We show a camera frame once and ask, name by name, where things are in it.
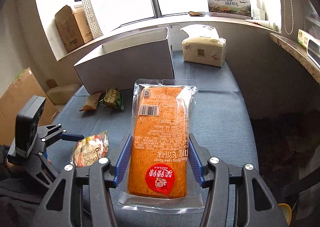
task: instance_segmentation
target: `yellow round object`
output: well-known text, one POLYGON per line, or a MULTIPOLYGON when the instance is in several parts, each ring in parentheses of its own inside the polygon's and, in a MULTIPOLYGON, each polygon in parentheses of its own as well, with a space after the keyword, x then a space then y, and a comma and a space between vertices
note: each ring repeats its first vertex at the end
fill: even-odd
POLYGON ((279 207, 281 208, 284 218, 287 220, 288 225, 290 225, 292 219, 291 207, 288 204, 279 204, 279 207))

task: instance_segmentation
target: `green snack packet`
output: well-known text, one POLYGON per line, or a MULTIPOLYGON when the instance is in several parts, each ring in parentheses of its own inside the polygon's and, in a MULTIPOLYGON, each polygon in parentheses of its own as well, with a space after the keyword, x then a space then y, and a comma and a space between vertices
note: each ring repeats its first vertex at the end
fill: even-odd
POLYGON ((121 93, 116 89, 108 89, 105 97, 99 103, 104 106, 124 110, 121 93))

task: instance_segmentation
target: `red circular label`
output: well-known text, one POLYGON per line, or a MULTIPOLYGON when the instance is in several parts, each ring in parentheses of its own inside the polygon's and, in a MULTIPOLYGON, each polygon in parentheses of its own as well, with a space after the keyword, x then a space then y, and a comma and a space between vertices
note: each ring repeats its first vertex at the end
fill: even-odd
POLYGON ((146 172, 146 183, 152 190, 168 195, 174 185, 174 171, 166 164, 153 165, 146 172))

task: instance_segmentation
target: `open white box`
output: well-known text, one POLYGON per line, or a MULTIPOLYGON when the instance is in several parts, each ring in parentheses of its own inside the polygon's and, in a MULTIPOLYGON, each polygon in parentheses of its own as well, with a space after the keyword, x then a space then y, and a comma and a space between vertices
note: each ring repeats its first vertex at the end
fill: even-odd
POLYGON ((137 79, 174 79, 168 28, 121 37, 92 50, 74 65, 90 95, 134 87, 137 79))

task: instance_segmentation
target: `blue tablecloth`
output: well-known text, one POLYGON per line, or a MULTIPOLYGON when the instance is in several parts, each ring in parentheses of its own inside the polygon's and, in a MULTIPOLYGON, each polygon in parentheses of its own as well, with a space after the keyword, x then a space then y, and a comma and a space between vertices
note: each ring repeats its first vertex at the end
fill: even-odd
MULTIPOLYGON (((173 52, 176 79, 194 79, 199 89, 190 132, 199 145, 226 163, 242 166, 251 163, 258 168, 257 150, 244 99, 225 62, 223 67, 183 62, 182 52, 173 52)), ((131 133, 133 90, 121 91, 124 111, 98 106, 96 111, 79 112, 88 93, 81 87, 58 115, 54 123, 61 123, 69 133, 91 136, 108 130, 110 148, 119 145, 124 134, 131 133)), ((57 170, 69 163, 74 142, 59 140, 47 149, 48 158, 57 170)), ((202 191, 205 202, 208 190, 202 191)), ((233 225, 234 186, 230 186, 227 226, 233 225)), ((157 214, 116 208, 117 192, 111 190, 119 226, 199 226, 202 213, 157 214)), ((84 188, 84 206, 89 210, 88 189, 84 188)))

